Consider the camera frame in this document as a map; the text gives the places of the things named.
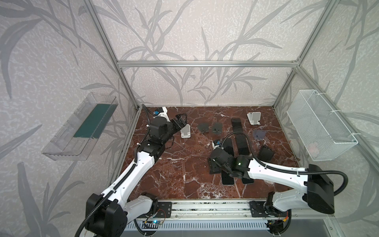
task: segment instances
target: black phone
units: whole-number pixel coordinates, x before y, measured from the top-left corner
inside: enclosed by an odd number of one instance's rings
[[[230,155],[234,157],[233,141],[231,138],[225,139],[222,147],[224,148],[224,151],[226,151],[227,153],[229,153]],[[234,185],[234,178],[230,177],[224,171],[221,172],[221,180],[222,180],[223,185]]]

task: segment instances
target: aluminum frame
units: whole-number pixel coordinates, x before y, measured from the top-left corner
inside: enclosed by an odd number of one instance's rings
[[[119,67],[295,67],[296,61],[118,61]]]
[[[169,199],[171,217],[166,220],[271,220],[272,217],[251,217],[250,201],[266,199]],[[293,219],[327,219],[329,215],[311,208],[293,209]]]
[[[297,58],[297,65],[292,68],[292,71],[290,75],[288,76],[286,82],[284,83],[283,87],[281,88],[278,96],[276,97],[276,100],[274,101],[273,107],[275,108],[278,104],[279,101],[282,99],[284,96],[285,92],[287,91],[288,87],[291,85],[292,80],[295,76],[295,69],[297,66],[300,66],[301,63],[304,61],[306,56],[308,55],[310,49],[312,48],[313,44],[315,43],[316,39],[318,38],[321,30],[325,27],[326,23],[332,16],[335,8],[337,7],[338,3],[340,0],[329,0],[328,3],[326,3],[326,6],[324,8],[324,11],[322,12],[320,19],[318,20],[316,26],[314,27],[311,35],[309,36],[303,50],[301,50],[301,53],[299,57]]]
[[[333,110],[337,110],[336,114],[340,117],[342,122],[346,125],[346,127],[352,132],[357,133],[355,138],[358,141],[356,145],[361,152],[361,154],[366,158],[369,164],[373,165],[377,172],[379,172],[379,156],[377,152],[371,147],[369,142],[359,133],[359,130],[350,122],[350,120],[344,115],[332,100],[324,93],[324,91],[320,88],[320,86],[315,83],[315,81],[311,78],[311,76],[301,67],[298,66],[295,69],[295,72],[298,72],[299,76],[304,80],[304,82],[314,90],[317,90],[321,93],[321,96],[325,99],[325,101],[332,107]]]
[[[134,130],[136,129],[138,118],[141,114],[141,110],[142,110],[142,106],[140,106],[137,112],[133,115],[128,134],[125,136],[121,151],[119,155],[117,156],[116,165],[114,166],[112,177],[108,181],[108,186],[111,185],[111,183],[113,183],[117,179],[117,177],[120,175],[122,164],[125,161],[126,152],[128,151],[130,143],[132,142],[132,137],[134,134]]]
[[[130,89],[129,87],[129,84],[128,82],[126,81],[126,78],[123,74],[123,72],[121,71],[120,67],[118,67],[117,65],[117,59],[116,59],[116,56],[113,52],[113,49],[111,47],[111,44],[109,43],[108,41],[108,38],[105,34],[105,31],[100,23],[100,19],[99,19],[99,16],[97,15],[96,13],[96,10],[95,10],[95,6],[93,5],[92,1],[91,0],[82,0],[83,3],[84,3],[84,7],[86,9],[86,12],[90,15],[91,19],[92,19],[92,23],[94,24],[95,26],[95,29],[97,31],[97,33],[99,34],[100,38],[101,38],[101,41],[103,42],[105,48],[106,48],[106,51],[111,59],[111,63],[112,65],[114,66],[115,70],[116,70],[116,73],[117,75],[119,76],[121,82],[122,82],[122,85],[124,86],[126,92],[128,93],[128,96],[130,97],[130,99],[132,100],[133,102],[133,106],[138,109],[138,103],[137,103],[137,100],[136,98],[134,98],[134,95],[132,93],[132,90]]]

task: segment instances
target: green mat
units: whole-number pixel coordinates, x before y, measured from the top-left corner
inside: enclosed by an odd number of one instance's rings
[[[97,104],[74,134],[74,137],[96,138],[103,132],[117,105]]]

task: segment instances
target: white vent grille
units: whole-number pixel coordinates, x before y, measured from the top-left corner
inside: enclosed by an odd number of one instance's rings
[[[314,161],[333,160],[358,143],[316,90],[300,90],[287,113]]]
[[[153,231],[143,225],[143,221],[137,221],[143,230]],[[267,230],[265,220],[167,220],[162,225],[158,225],[159,230],[163,231],[194,231],[194,230]],[[124,231],[135,231],[134,222],[130,222]]]

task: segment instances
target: wall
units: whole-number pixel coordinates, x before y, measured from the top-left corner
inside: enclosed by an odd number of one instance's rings
[[[6,0],[0,15],[0,236],[73,236],[135,111],[81,1]],[[89,92],[119,101],[90,157],[42,155]]]
[[[302,67],[378,151],[379,1],[343,1],[317,38]],[[309,89],[296,76],[276,108],[301,165],[340,170],[349,177],[335,197],[335,216],[347,237],[373,237],[379,231],[379,174],[357,147],[333,161],[313,162],[286,111],[300,89]],[[330,176],[338,187],[342,179]]]
[[[118,60],[227,61],[296,60],[327,0],[93,2]],[[289,70],[124,68],[124,74],[146,104],[251,106],[272,105]]]

